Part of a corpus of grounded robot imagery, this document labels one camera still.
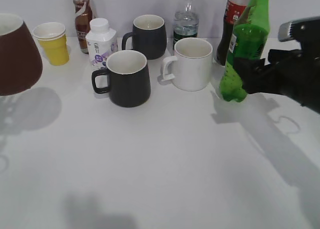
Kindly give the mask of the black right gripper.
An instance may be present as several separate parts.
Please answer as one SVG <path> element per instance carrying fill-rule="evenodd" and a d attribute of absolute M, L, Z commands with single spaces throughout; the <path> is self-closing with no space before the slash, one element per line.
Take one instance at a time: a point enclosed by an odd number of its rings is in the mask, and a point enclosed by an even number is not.
<path fill-rule="evenodd" d="M 300 49 L 271 49 L 265 58 L 236 57 L 233 67 L 248 94 L 283 95 L 312 111 L 320 112 L 320 57 Z"/>

